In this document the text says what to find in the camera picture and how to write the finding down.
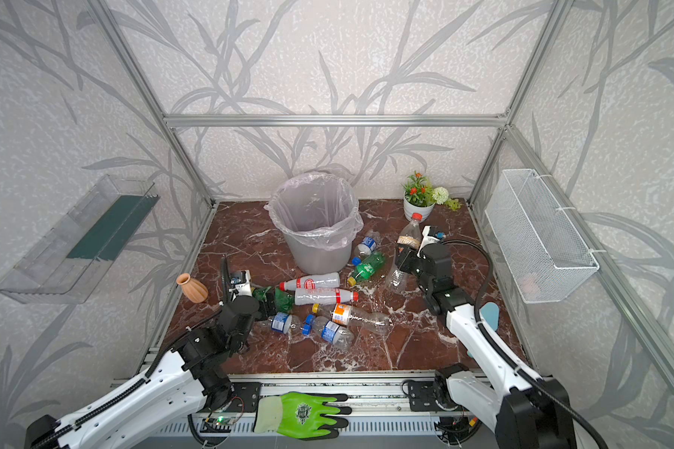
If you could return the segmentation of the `green bottle yellow cap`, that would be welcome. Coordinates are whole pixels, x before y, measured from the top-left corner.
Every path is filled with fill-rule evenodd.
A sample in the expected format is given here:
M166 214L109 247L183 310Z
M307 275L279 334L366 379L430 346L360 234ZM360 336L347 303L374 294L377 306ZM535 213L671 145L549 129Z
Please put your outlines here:
M350 276L347 278L347 284L352 287L361 282L371 280L374 275L378 274L385 266L386 257L382 252L375 252L368 256L363 262L359 263L353 269Z
M278 312L285 312L289 314L294 306L294 296L286 291L282 291L275 287L276 298L275 303Z

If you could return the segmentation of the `clear bottle blue label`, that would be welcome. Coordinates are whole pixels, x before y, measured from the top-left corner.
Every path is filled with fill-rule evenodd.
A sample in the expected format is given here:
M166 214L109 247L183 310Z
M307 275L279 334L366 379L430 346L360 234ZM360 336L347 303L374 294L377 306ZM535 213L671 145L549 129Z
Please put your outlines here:
M270 337L289 343L300 342L303 338L303 321L296 314L277 312L274 316L259 322L258 328L265 330Z
M354 334L347 327L314 314L307 316L303 329L303 334L309 335L310 333L315 333L321 340L340 351L350 349L355 340Z

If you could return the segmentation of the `clear bottle red cap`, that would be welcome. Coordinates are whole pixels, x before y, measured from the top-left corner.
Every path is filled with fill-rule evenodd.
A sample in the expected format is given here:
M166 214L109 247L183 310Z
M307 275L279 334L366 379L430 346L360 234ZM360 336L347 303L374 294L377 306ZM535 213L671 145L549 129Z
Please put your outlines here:
M413 213L409 224L398 236L391 270L387 276L387 288L393 293L401 293L406 289L408 256L412 250L417 251L421 246L421 220L421 213Z

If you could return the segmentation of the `white bottle red label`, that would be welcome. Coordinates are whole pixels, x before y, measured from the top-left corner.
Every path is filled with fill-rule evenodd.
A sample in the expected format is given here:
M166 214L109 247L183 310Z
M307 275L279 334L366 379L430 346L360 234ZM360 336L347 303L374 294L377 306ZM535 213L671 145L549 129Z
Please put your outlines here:
M294 293L294 303L308 304L351 304L359 300L359 293L341 288L298 288Z

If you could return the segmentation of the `white bottle red cap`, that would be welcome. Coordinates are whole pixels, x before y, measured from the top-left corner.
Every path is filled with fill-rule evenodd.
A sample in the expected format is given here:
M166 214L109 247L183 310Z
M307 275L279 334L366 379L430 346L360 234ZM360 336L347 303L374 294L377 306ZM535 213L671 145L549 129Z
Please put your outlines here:
M279 284L282 291L296 291L297 289L319 289L319 288L337 288L340 286L340 275L337 272L331 272L318 275L305 275Z

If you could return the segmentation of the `clear bottle orange label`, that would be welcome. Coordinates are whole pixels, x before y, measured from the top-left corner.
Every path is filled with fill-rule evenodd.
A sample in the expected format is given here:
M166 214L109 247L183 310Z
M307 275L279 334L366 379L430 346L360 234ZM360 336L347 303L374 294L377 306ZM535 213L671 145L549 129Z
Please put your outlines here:
M342 303L333 305L314 304L312 313L323 316L343 327L359 327L379 336L387 336L393 329L393 321L387 314L365 312L354 305Z

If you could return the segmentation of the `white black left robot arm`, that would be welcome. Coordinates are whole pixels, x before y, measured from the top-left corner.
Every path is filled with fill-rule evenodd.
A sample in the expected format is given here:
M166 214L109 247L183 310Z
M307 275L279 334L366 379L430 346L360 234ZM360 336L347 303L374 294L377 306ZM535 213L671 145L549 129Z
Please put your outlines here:
M253 296L249 271L222 266L224 301L205 322L185 331L143 372L61 418L44 415L25 434L27 448L129 448L172 421L222 411L240 391L222 366L248 348L264 302Z

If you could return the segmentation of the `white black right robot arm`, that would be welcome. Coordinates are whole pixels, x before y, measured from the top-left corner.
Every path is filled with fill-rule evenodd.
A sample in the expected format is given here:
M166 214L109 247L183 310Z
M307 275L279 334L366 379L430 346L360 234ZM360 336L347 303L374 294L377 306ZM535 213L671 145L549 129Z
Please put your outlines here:
M487 378L480 381L461 364L440 370L435 376L440 405L473 413L501 448L577 447L567 391L525 365L486 325L479 301L453 281L447 245L402 248L396 258L398 270L416 278L429 310L466 347Z

